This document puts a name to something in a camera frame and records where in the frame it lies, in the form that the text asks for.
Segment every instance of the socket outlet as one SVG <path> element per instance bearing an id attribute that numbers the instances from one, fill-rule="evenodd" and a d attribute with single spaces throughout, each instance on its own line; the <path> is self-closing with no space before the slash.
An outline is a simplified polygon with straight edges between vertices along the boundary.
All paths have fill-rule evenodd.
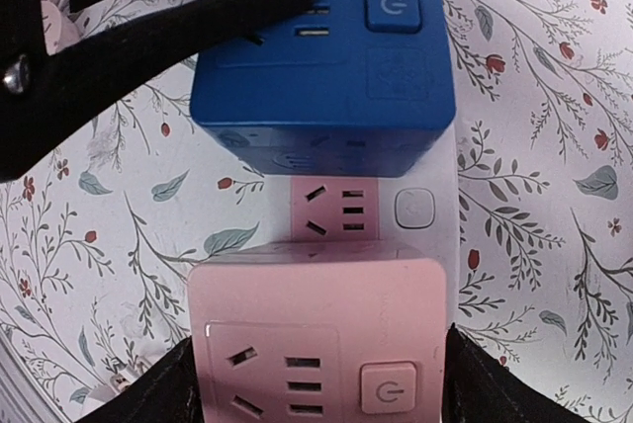
<path id="1" fill-rule="evenodd" d="M 343 421 L 335 329 L 222 323 L 207 336 L 219 416 L 212 421 Z"/>
<path id="2" fill-rule="evenodd" d="M 378 179 L 293 177 L 293 241 L 379 238 Z"/>

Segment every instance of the floral wallpaper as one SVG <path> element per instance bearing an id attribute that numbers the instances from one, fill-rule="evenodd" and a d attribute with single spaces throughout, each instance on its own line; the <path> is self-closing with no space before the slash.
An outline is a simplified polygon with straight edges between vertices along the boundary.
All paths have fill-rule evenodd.
<path id="1" fill-rule="evenodd" d="M 71 18 L 90 36 L 183 1 L 107 0 Z M 633 423 L 633 0 L 442 1 L 458 324 L 588 421 Z M 188 334 L 191 267 L 275 238 L 273 179 L 191 121 L 194 68 L 172 67 L 0 187 L 0 338 L 69 420 L 119 361 Z"/>

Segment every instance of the screw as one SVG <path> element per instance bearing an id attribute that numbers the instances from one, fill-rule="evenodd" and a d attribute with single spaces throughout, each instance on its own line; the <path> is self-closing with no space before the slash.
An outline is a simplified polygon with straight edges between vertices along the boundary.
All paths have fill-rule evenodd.
<path id="1" fill-rule="evenodd" d="M 24 54 L 20 54 L 18 60 L 5 71 L 2 83 L 10 94 L 21 95 L 26 92 L 31 83 L 31 69 Z"/>

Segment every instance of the socket hole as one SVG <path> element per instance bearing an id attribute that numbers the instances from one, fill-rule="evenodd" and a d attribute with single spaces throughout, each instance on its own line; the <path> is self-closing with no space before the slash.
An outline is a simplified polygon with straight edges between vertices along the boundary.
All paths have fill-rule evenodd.
<path id="1" fill-rule="evenodd" d="M 295 28 L 295 36 L 302 38 L 329 36 L 329 28 L 312 27 L 312 28 Z"/>
<path id="2" fill-rule="evenodd" d="M 264 413 L 264 410 L 237 395 L 233 399 L 233 405 L 257 419 L 260 419 Z"/>
<path id="3" fill-rule="evenodd" d="M 365 230 L 365 224 L 364 223 L 343 223 L 343 230 L 345 231 Z"/>
<path id="4" fill-rule="evenodd" d="M 307 15 L 329 15 L 329 5 L 317 3 L 306 12 Z"/>
<path id="5" fill-rule="evenodd" d="M 364 198 L 365 191 L 343 191 L 343 199 Z"/>
<path id="6" fill-rule="evenodd" d="M 244 39 L 256 45 L 264 45 L 264 38 L 259 36 L 256 33 L 251 33 L 249 35 L 246 35 L 244 36 Z"/>
<path id="7" fill-rule="evenodd" d="M 309 228 L 310 230 L 312 230 L 313 232 L 316 232 L 317 234 L 323 236 L 323 237 L 325 237 L 327 235 L 327 230 L 325 230 L 320 225 L 316 225 L 311 220 L 308 220 L 308 223 L 306 224 L 306 227 Z"/>
<path id="8" fill-rule="evenodd" d="M 306 195 L 306 199 L 308 200 L 308 202 L 313 201 L 318 196 L 325 194 L 326 192 L 327 192 L 327 189 L 325 188 L 325 186 L 321 186 L 320 188 L 315 189 L 314 191 Z"/>
<path id="9" fill-rule="evenodd" d="M 290 412 L 296 415 L 323 416 L 323 407 L 320 405 L 290 405 Z"/>
<path id="10" fill-rule="evenodd" d="M 254 348 L 249 347 L 245 351 L 241 351 L 234 356 L 229 357 L 228 359 L 233 364 L 233 366 L 238 366 L 239 364 L 243 364 L 244 362 L 257 357 L 257 351 Z"/>
<path id="11" fill-rule="evenodd" d="M 320 359 L 310 359 L 305 357 L 287 357 L 286 367 L 320 369 Z"/>
<path id="12" fill-rule="evenodd" d="M 321 384 L 311 381 L 289 381 L 288 390 L 290 391 L 321 391 Z"/>
<path id="13" fill-rule="evenodd" d="M 365 208 L 343 208 L 343 213 L 365 213 Z"/>

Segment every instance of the blue power strip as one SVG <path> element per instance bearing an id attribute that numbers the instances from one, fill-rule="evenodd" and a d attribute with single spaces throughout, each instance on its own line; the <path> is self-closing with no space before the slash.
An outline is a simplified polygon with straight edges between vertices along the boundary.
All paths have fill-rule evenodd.
<path id="1" fill-rule="evenodd" d="M 199 55 L 191 114 L 265 174 L 401 177 L 452 123 L 441 0 L 316 0 Z"/>

